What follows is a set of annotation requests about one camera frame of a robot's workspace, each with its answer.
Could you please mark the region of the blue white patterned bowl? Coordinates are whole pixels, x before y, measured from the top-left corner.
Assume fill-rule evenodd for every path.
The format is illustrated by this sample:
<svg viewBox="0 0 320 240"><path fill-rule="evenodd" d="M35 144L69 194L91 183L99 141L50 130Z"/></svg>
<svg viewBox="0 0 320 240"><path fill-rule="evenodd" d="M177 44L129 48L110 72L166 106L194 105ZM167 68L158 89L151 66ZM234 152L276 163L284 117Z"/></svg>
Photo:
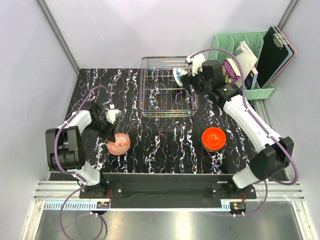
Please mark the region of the blue white patterned bowl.
<svg viewBox="0 0 320 240"><path fill-rule="evenodd" d="M181 77L183 75L187 74L188 71L185 68L175 67L175 68L173 68L172 73L173 73L173 78L176 81L177 85L179 87L183 87L183 83L182 83Z"/></svg>

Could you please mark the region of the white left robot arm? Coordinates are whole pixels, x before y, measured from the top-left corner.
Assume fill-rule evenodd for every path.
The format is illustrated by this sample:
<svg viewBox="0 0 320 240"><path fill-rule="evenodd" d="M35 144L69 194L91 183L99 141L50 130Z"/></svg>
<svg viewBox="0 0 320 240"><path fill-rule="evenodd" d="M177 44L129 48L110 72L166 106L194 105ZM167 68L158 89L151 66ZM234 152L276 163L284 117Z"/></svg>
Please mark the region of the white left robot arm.
<svg viewBox="0 0 320 240"><path fill-rule="evenodd" d="M82 141L84 130L95 131L100 138L115 142L115 126L122 112L114 105L103 114L102 108L92 103L90 107L75 111L62 125L45 132L47 165L50 171L72 175L90 188L97 198L108 193L108 186L99 170L87 161Z"/></svg>

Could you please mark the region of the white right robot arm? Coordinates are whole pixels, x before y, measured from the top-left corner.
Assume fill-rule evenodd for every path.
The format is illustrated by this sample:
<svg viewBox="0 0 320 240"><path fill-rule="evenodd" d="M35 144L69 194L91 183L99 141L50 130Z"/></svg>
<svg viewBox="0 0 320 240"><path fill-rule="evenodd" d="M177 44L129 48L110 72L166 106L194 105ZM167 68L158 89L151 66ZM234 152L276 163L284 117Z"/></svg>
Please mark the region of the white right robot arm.
<svg viewBox="0 0 320 240"><path fill-rule="evenodd" d="M251 184L272 179L273 175L292 164L294 142L281 137L270 128L249 105L244 91L227 80L226 67L217 60L190 61L192 70L173 70L174 80L190 94L199 89L221 104L224 112L233 118L253 143L256 156L249 165L233 175L227 185L228 195L239 198Z"/></svg>

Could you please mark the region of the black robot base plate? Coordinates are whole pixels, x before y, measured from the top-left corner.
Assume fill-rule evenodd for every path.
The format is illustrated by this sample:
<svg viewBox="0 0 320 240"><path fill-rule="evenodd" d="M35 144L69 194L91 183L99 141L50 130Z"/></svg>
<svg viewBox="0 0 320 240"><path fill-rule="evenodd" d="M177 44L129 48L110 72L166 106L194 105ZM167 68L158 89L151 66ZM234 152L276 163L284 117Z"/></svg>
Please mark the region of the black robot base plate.
<svg viewBox="0 0 320 240"><path fill-rule="evenodd" d="M111 209L222 209L222 200L254 200L252 185L229 191L230 174L104 173Z"/></svg>

